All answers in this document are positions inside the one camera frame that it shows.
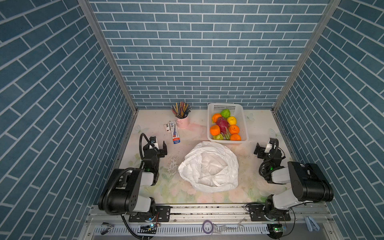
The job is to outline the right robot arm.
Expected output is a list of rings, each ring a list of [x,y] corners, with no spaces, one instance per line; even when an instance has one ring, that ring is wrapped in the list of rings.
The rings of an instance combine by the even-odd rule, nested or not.
[[[279,147],[279,140],[270,138],[265,147],[256,145],[254,154],[262,159],[259,175],[269,184],[286,185],[291,188],[277,195],[267,197],[263,214],[268,221],[280,218],[289,220],[290,208],[317,202],[330,202],[334,198],[334,191],[327,178],[316,164],[301,164],[287,162],[284,151]]]

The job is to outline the white plastic bag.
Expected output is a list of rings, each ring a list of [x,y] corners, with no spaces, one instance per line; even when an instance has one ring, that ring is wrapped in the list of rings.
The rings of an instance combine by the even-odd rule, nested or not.
[[[215,142],[197,144],[178,167],[181,178],[200,192],[217,193],[238,187],[239,162],[226,146]]]

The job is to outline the large orange fruit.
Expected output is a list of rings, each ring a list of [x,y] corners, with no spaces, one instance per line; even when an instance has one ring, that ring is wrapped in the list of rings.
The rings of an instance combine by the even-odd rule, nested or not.
[[[230,140],[231,140],[231,141],[241,141],[242,138],[241,138],[241,136],[240,136],[239,134],[232,134],[232,135],[230,136]]]

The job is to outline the yellow lemon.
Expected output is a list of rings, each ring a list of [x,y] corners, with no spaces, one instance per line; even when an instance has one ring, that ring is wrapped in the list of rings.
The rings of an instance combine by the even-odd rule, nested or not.
[[[237,119],[233,116],[230,116],[227,118],[227,122],[229,123],[229,125],[236,125],[237,124]]]

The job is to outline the pink dragon fruit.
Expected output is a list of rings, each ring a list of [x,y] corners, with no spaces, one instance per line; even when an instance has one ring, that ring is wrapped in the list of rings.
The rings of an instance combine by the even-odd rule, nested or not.
[[[225,140],[229,140],[230,139],[230,131],[229,131],[229,123],[227,122],[227,119],[223,118],[223,117],[220,117],[217,122],[216,122],[216,125],[218,125],[221,129],[221,134],[224,136],[224,139]]]

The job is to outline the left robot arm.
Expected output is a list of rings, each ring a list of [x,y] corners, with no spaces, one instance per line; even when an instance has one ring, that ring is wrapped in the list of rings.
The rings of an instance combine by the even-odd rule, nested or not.
[[[138,168],[115,169],[111,173],[98,201],[98,207],[109,215],[131,215],[141,221],[152,221],[156,216],[154,198],[140,195],[140,188],[156,185],[160,160],[168,154],[163,142],[160,148],[157,138],[144,133],[139,139],[141,165]]]

